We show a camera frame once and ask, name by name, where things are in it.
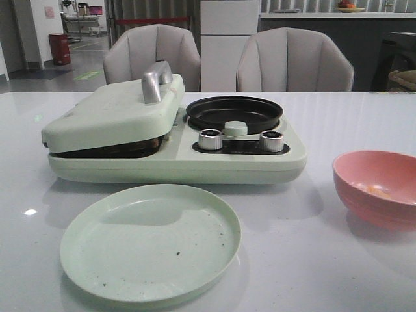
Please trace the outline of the green breakfast maker lid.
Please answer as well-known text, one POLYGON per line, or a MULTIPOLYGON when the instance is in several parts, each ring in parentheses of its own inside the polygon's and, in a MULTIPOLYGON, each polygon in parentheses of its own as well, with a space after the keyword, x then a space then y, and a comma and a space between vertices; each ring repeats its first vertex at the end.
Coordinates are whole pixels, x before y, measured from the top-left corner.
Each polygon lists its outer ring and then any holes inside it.
POLYGON ((173 127, 185 93, 167 62, 141 79, 107 84, 42 129, 51 153, 103 148, 162 137, 173 127))

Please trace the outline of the bread slice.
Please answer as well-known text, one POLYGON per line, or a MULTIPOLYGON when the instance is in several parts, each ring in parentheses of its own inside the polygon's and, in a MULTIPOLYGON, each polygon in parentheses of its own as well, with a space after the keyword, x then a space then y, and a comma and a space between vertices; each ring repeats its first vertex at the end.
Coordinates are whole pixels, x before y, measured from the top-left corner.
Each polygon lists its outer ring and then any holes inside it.
POLYGON ((163 138, 163 136, 159 136, 149 140, 109 146, 107 153, 121 158, 147 157, 158 152, 163 138))

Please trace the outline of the pink bowl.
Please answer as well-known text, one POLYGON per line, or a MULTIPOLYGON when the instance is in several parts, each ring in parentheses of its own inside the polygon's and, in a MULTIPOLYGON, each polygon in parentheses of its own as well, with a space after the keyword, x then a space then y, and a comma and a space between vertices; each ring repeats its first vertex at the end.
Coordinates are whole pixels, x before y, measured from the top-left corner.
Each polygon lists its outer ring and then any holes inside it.
POLYGON ((415 231, 415 157, 390 151, 344 153, 333 161, 335 189, 363 220, 391 231, 415 231))

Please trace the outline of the left grey upholstered chair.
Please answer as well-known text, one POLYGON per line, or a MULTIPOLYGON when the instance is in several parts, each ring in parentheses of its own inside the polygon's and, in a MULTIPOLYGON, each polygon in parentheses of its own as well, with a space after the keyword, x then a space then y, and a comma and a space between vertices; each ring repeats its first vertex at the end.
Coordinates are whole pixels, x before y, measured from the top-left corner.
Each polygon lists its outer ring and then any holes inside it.
POLYGON ((200 91, 201 59, 192 33, 163 24, 135 27, 121 35, 103 61, 106 83, 141 79, 160 60, 182 76, 187 92, 200 91))

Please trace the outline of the red trash bin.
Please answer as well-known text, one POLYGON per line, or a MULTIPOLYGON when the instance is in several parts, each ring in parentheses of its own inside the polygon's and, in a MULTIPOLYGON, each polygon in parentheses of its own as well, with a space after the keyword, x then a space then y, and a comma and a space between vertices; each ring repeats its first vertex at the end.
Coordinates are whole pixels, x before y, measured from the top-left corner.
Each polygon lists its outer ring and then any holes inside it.
POLYGON ((67 65, 71 62, 67 34, 50 34, 49 45, 54 65, 67 65))

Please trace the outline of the white cabinet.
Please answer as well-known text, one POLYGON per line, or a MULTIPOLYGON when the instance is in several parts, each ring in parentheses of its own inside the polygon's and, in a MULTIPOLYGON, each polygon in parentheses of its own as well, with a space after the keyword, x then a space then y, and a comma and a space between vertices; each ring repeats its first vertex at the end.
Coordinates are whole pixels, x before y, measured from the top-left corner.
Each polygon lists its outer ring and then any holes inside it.
POLYGON ((258 30, 260 1, 200 3, 201 91, 236 91, 244 46, 258 30))

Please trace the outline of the light green round plate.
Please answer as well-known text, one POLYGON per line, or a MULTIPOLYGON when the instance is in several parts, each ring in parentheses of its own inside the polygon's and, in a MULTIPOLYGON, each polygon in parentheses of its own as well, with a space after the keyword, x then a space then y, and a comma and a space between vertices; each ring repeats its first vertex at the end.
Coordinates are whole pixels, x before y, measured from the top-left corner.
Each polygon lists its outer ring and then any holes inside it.
POLYGON ((241 226, 233 208, 206 190, 145 185, 81 212, 60 244, 66 275, 84 291, 150 309, 210 289, 234 260, 241 226))

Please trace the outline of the green breakfast maker base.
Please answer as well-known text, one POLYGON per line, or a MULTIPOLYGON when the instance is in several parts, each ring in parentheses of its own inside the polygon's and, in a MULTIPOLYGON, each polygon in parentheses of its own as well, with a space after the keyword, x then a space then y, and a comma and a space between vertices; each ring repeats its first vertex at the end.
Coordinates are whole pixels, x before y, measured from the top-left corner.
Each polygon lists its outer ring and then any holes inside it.
POLYGON ((201 153, 192 146, 199 131, 180 108, 172 130, 157 153, 141 158, 77 159, 48 156, 59 177, 93 183, 231 183, 276 184, 296 179, 307 162, 306 147, 282 116, 276 131, 283 135, 280 154, 238 155, 201 153))

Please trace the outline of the right silver control knob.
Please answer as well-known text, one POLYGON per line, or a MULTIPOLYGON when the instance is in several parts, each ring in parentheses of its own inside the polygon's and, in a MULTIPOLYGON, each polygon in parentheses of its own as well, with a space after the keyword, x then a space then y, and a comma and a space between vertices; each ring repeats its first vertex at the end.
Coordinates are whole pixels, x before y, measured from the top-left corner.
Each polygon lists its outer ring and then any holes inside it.
POLYGON ((263 151, 278 153, 284 149, 283 134, 278 131, 263 131, 259 135, 259 148, 263 151))

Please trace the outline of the black round frying pan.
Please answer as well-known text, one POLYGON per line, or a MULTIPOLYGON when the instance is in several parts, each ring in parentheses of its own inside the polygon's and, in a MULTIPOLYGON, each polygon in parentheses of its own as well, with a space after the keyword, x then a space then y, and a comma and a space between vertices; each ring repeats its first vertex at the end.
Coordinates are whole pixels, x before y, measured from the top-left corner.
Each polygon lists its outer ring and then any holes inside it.
POLYGON ((223 130, 229 121, 245 122, 253 135, 275 128, 283 115, 277 103, 251 96, 214 96, 199 99, 186 108, 189 122, 197 129, 223 130))

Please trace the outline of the right grey upholstered chair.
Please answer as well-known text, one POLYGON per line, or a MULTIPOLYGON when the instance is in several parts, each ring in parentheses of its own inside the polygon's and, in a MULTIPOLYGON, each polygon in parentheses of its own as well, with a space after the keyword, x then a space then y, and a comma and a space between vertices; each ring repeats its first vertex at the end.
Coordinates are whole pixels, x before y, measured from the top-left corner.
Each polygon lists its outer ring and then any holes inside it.
POLYGON ((236 72, 238 92, 349 92, 354 67, 322 32, 280 27, 249 37, 236 72))

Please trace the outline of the grey upholstered chair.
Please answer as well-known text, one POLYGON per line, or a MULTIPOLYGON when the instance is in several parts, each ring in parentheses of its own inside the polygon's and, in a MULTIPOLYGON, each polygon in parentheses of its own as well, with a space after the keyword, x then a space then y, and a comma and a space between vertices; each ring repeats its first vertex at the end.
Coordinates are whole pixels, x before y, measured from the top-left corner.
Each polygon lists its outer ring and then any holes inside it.
POLYGON ((135 27, 121 35, 103 61, 106 83, 141 79, 160 60, 182 76, 187 92, 200 91, 201 59, 192 33, 163 24, 135 27))
POLYGON ((322 32, 280 27, 249 37, 236 72, 238 92, 349 92, 354 67, 322 32))

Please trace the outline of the left silver control knob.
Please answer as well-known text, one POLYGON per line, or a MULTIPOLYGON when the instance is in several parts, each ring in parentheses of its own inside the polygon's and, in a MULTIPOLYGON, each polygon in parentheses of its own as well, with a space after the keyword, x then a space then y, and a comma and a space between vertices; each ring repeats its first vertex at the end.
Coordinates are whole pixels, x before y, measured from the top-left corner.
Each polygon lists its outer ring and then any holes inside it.
POLYGON ((198 146, 205 151, 217 151, 222 148, 222 132, 217 129, 201 130, 198 136, 198 146))

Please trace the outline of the silver control knob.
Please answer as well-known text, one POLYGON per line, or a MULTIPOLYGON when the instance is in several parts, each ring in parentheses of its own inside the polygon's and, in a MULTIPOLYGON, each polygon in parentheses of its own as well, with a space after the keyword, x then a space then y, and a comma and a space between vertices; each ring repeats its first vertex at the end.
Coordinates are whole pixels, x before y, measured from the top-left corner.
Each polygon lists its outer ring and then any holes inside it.
POLYGON ((222 148, 222 132, 217 129, 201 130, 198 136, 198 146, 205 151, 217 151, 222 148))
POLYGON ((263 131, 259 135, 259 148, 263 151, 278 153, 284 149, 283 134, 278 131, 263 131))

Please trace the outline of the grey kitchen counter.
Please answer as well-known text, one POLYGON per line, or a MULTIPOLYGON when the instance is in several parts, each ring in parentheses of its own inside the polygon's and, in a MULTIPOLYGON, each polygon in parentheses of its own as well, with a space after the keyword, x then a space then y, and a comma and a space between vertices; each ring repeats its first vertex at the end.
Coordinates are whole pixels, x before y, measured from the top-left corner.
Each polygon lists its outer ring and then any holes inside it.
POLYGON ((354 67, 354 91, 371 91, 385 33, 415 33, 414 13, 262 13, 259 30, 291 27, 329 36, 354 67))

